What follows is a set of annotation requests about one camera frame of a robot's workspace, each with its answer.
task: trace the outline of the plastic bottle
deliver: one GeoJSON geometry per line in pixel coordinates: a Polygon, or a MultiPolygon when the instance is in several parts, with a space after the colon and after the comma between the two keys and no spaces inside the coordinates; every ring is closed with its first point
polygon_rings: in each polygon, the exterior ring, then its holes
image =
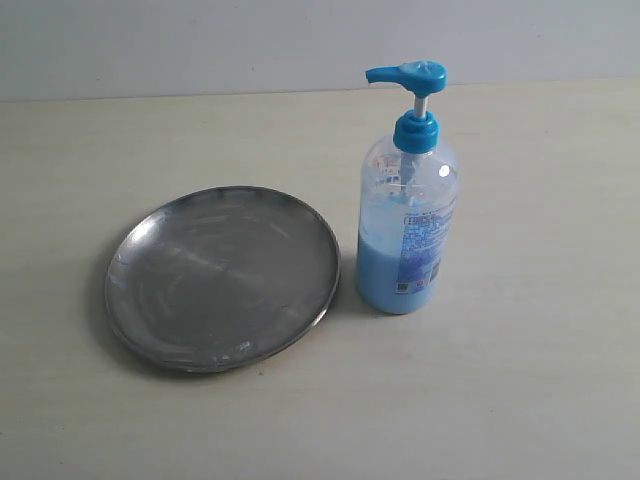
{"type": "Polygon", "coordinates": [[[393,136],[376,142],[362,166],[356,284],[372,306],[395,314],[422,307],[434,293],[458,193],[458,165],[438,141],[427,96],[444,89],[446,69],[413,62],[366,72],[415,94],[393,136]]]}

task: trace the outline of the table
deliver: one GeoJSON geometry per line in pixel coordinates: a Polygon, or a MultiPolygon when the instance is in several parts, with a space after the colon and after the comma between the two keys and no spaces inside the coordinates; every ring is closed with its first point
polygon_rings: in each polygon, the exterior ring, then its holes
{"type": "Polygon", "coordinates": [[[0,105],[0,478],[638,478],[640,79],[435,95],[459,207],[435,298],[388,317],[354,290],[359,169],[411,102],[0,105]],[[108,331],[106,264],[150,210],[230,184],[327,219],[336,305],[262,363],[163,374],[108,331]]]}

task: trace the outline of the blue pump head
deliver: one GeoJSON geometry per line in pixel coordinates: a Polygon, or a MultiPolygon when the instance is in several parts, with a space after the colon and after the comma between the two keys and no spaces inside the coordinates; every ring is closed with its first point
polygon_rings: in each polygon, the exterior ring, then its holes
{"type": "Polygon", "coordinates": [[[402,85],[416,96],[413,110],[396,122],[393,143],[403,152],[425,153],[438,144],[440,127],[427,112],[427,96],[444,90],[447,70],[435,62],[412,62],[397,67],[372,68],[365,72],[369,83],[391,82],[402,85]]]}

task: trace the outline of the bottle label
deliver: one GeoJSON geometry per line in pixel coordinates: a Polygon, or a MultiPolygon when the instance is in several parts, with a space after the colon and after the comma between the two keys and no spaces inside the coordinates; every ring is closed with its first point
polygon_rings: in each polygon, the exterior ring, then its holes
{"type": "Polygon", "coordinates": [[[420,292],[435,280],[454,203],[452,200],[438,210],[405,214],[397,294],[420,292]]]}

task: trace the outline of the metal plate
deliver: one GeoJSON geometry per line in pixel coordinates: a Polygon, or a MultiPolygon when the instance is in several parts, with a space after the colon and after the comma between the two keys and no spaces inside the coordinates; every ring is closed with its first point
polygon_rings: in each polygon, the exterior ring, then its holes
{"type": "Polygon", "coordinates": [[[322,318],[340,277],[324,219],[259,187],[170,202],[140,222],[105,282],[116,335],[164,367],[220,372],[269,357],[322,318]]]}

